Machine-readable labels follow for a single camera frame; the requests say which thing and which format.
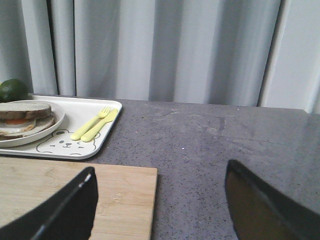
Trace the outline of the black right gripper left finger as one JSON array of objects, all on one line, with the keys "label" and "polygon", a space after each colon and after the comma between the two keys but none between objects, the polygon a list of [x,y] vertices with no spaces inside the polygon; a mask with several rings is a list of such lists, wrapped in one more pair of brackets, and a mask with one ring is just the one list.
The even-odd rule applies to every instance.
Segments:
[{"label": "black right gripper left finger", "polygon": [[1,227],[2,240],[87,240],[98,204],[95,169],[84,168],[61,190]]}]

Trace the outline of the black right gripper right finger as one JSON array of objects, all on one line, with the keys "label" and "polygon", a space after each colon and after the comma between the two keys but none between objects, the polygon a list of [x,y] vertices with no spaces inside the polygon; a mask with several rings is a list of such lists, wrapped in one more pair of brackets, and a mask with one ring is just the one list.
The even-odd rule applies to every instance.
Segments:
[{"label": "black right gripper right finger", "polygon": [[273,188],[241,162],[228,161],[225,194],[240,240],[318,240],[320,216]]}]

